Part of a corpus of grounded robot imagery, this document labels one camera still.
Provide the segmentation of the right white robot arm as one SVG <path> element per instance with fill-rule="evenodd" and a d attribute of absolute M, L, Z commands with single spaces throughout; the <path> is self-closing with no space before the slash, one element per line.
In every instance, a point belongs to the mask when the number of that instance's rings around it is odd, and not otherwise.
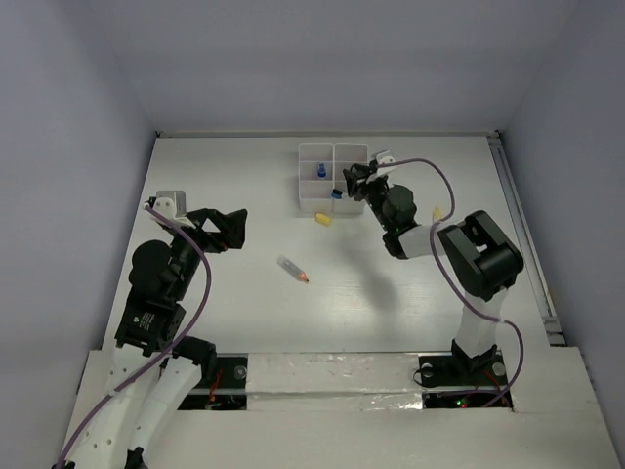
<path fill-rule="evenodd" d="M 478 210 L 458 223 L 449 214 L 429 226 L 416 222 L 412 190 L 388 182 L 397 162 L 354 163 L 343 171 L 348 197 L 363 201 L 382 227 L 389 254 L 408 260 L 431 254 L 441 274 L 463 304 L 452 340 L 451 375 L 471 383 L 493 363 L 496 328 L 509 290 L 524 268 L 521 252 L 490 215 Z"/>

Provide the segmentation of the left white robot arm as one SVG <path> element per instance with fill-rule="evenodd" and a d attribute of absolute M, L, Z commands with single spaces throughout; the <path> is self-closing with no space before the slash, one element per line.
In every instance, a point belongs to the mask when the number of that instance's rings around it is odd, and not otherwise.
<path fill-rule="evenodd" d="M 215 345 L 189 332 L 209 299 L 207 257 L 243 247 L 248 213 L 184 213 L 165 196 L 144 209 L 172 239 L 146 241 L 132 255 L 104 394 L 69 437 L 58 468 L 147 468 L 191 389 L 221 377 Z M 199 268 L 206 271 L 205 293 L 184 323 L 182 301 Z"/>

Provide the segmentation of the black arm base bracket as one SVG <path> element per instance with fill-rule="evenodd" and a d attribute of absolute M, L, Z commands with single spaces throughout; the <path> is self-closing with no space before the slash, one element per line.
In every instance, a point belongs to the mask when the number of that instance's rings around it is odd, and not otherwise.
<path fill-rule="evenodd" d="M 420 356 L 413 381 L 424 388 L 469 386 L 471 380 L 450 355 Z"/>

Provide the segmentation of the orange clear tube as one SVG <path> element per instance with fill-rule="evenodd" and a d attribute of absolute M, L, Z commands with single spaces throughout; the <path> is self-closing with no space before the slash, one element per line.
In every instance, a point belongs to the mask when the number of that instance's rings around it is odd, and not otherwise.
<path fill-rule="evenodd" d="M 310 280 L 307 274 L 298 267 L 292 260 L 281 255 L 277 258 L 277 265 L 287 272 L 295 280 L 303 283 L 309 283 Z"/>

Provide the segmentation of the yellow eraser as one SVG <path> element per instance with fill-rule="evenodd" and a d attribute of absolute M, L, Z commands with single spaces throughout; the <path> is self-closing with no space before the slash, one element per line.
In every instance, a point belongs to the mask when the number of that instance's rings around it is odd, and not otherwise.
<path fill-rule="evenodd" d="M 316 213 L 315 214 L 315 220 L 320 224 L 323 225 L 325 227 L 329 227 L 333 220 L 330 216 L 323 214 L 323 213 Z"/>

